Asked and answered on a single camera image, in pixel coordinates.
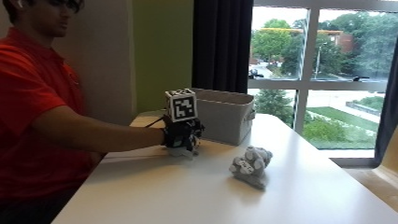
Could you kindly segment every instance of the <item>orange t-shirt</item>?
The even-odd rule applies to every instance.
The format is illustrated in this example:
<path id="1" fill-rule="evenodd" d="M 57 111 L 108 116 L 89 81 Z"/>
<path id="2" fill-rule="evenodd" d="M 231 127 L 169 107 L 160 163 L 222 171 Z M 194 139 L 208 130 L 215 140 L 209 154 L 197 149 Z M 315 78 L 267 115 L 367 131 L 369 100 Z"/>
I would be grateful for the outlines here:
<path id="1" fill-rule="evenodd" d="M 82 114 L 82 104 L 64 59 L 9 28 L 0 40 L 0 202 L 81 186 L 93 168 L 89 153 L 50 144 L 29 125 L 60 105 Z"/>

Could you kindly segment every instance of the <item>man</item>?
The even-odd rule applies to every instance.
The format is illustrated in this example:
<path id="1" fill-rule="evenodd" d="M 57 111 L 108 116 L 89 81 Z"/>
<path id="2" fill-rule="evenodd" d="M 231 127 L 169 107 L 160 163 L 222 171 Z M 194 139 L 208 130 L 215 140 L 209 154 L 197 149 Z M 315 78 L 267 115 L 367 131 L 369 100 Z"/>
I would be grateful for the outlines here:
<path id="1" fill-rule="evenodd" d="M 52 49 L 84 0 L 3 0 L 0 223 L 49 223 L 106 152 L 162 144 L 170 133 L 84 116 L 77 76 Z"/>

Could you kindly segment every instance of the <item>white table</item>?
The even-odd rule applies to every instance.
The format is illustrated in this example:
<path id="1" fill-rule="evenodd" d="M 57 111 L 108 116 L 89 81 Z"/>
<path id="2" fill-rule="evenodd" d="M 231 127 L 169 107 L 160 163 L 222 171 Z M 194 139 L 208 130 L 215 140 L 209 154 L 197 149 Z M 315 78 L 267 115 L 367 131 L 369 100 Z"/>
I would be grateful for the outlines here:
<path id="1" fill-rule="evenodd" d="M 249 145 L 274 153 L 265 191 L 227 170 Z M 198 153 L 192 161 L 161 147 L 108 154 L 53 223 L 398 223 L 393 209 L 274 116 L 257 115 L 241 146 L 201 140 Z"/>

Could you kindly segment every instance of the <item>gray plush toy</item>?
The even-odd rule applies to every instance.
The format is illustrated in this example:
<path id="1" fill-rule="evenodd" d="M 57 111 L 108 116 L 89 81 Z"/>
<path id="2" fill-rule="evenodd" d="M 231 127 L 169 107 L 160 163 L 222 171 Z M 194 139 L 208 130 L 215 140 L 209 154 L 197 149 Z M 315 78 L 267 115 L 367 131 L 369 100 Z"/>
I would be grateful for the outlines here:
<path id="1" fill-rule="evenodd" d="M 257 189 L 265 189 L 265 167 L 271 161 L 273 153 L 262 147 L 247 147 L 245 155 L 235 157 L 229 171 L 234 178 Z"/>

